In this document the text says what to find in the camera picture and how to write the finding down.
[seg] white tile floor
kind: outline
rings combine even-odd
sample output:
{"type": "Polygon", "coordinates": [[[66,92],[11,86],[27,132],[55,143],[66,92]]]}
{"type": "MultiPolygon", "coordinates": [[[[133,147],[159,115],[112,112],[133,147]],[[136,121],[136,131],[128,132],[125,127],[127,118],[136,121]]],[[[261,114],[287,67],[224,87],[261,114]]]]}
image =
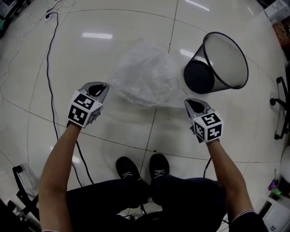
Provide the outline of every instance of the white tile floor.
{"type": "MultiPolygon", "coordinates": [[[[191,58],[184,54],[194,54],[207,32],[224,32],[236,40],[249,65],[249,81],[243,89],[197,96],[182,79],[179,84],[188,96],[206,100],[221,113],[225,121],[221,144],[244,173],[252,203],[259,211],[285,146],[285,139],[274,140],[279,110],[268,102],[270,96],[278,95],[275,79],[285,77],[286,58],[258,2],[76,0],[73,6],[64,6],[72,3],[73,0],[66,0],[57,8],[59,27],[50,54],[50,78],[61,133],[74,91],[87,82],[106,81],[124,52],[142,39],[169,51],[180,70],[191,58]],[[112,38],[85,38],[83,33],[110,34],[112,38]]],[[[47,9],[46,1],[34,0],[0,40],[0,71],[4,73],[22,36],[31,31],[10,64],[7,87],[2,89],[2,198],[16,191],[13,177],[10,178],[12,165],[24,166],[24,182],[37,193],[44,163],[56,142],[45,59],[56,18],[31,24],[47,9]]],[[[209,154],[189,127],[184,109],[140,109],[111,89],[101,116],[82,131],[79,143],[95,182],[117,178],[114,164],[123,155],[132,158],[147,179],[147,163],[155,150],[166,154],[172,174],[200,177],[209,154]]],[[[77,150],[75,161],[81,181],[89,184],[77,150]]],[[[207,176],[215,178],[212,164],[207,176]]],[[[74,188],[78,188],[78,183],[72,172],[69,189],[74,188]]]]}

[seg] black mesh wastebasket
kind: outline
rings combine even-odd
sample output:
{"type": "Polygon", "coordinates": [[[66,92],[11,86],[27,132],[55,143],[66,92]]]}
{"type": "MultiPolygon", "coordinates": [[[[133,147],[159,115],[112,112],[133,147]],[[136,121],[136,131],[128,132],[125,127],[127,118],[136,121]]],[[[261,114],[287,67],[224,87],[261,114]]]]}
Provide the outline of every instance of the black mesh wastebasket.
{"type": "Polygon", "coordinates": [[[203,44],[184,69],[185,83],[200,94],[243,88],[248,76],[248,64],[242,50],[219,32],[204,37],[203,44]]]}

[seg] clear plastic bag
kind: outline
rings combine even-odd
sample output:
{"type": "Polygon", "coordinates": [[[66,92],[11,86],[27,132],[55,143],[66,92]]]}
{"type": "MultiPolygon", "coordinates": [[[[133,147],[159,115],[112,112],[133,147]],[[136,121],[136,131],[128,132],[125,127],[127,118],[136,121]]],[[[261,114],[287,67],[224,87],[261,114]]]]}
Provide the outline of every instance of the clear plastic bag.
{"type": "Polygon", "coordinates": [[[146,41],[122,57],[108,84],[142,108],[184,107],[177,68],[163,49],[146,41]]]}

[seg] black sneaker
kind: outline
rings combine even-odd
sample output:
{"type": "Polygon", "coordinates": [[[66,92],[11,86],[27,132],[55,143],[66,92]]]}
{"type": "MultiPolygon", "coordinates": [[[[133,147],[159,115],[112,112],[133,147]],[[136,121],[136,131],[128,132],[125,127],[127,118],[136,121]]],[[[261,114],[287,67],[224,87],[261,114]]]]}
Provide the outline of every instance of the black sneaker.
{"type": "Polygon", "coordinates": [[[150,158],[149,171],[151,176],[151,184],[157,181],[161,176],[169,174],[169,163],[162,154],[154,154],[150,158]]]}
{"type": "Polygon", "coordinates": [[[120,157],[116,162],[116,169],[123,180],[141,180],[136,165],[128,157],[120,157]]]}

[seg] white cable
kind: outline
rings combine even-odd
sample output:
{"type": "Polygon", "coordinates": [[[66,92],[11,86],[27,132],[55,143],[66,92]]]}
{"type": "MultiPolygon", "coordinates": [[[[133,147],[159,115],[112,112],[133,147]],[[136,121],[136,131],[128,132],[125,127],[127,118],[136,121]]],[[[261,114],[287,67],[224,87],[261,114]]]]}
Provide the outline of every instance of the white cable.
{"type": "Polygon", "coordinates": [[[3,76],[2,76],[2,83],[0,84],[0,100],[1,100],[1,106],[0,106],[0,108],[3,106],[3,94],[2,94],[1,89],[2,88],[3,89],[6,88],[5,76],[10,76],[9,65],[15,59],[15,57],[17,56],[17,54],[19,53],[24,37],[27,36],[27,35],[29,35],[32,31],[34,31],[35,28],[36,27],[34,27],[31,31],[29,31],[27,34],[25,34],[25,35],[22,36],[21,41],[20,41],[20,44],[19,44],[19,48],[18,48],[17,52],[14,54],[14,56],[11,58],[11,60],[7,64],[7,71],[3,74],[3,76]]]}
{"type": "MultiPolygon", "coordinates": [[[[48,3],[48,6],[49,6],[49,9],[50,9],[50,8],[53,8],[53,6],[50,6],[50,4],[49,4],[49,0],[47,0],[47,3],[48,3]]],[[[64,5],[64,7],[67,7],[67,8],[69,8],[69,7],[73,7],[73,6],[75,5],[75,3],[76,3],[76,1],[73,0],[73,4],[71,4],[70,6],[66,6],[66,5],[64,5]]],[[[62,4],[62,3],[60,2],[60,4],[57,5],[53,10],[56,11],[56,10],[58,10],[59,8],[61,8],[61,4],[62,4]]],[[[36,23],[36,24],[39,24],[40,21],[43,20],[43,19],[45,18],[46,14],[47,14],[47,13],[45,13],[45,14],[44,14],[44,15],[43,15],[39,20],[34,21],[34,22],[32,22],[32,23],[30,23],[30,24],[28,24],[28,25],[26,25],[26,26],[30,26],[30,25],[35,24],[35,23],[36,23]]],[[[34,29],[35,29],[36,27],[34,27],[31,31],[29,31],[27,34],[25,34],[25,35],[22,36],[22,38],[21,38],[21,42],[20,42],[20,45],[19,45],[19,48],[18,48],[17,52],[14,54],[14,56],[11,58],[11,60],[10,60],[10,61],[8,62],[8,64],[7,64],[7,71],[3,74],[3,76],[2,76],[2,83],[0,84],[0,100],[1,100],[0,108],[3,106],[3,94],[2,94],[1,89],[5,89],[5,88],[6,88],[5,76],[7,76],[7,77],[10,76],[9,65],[10,65],[10,63],[15,59],[15,57],[17,56],[17,54],[19,53],[24,37],[27,36],[27,35],[29,35],[32,31],[34,31],[34,29]]]]}

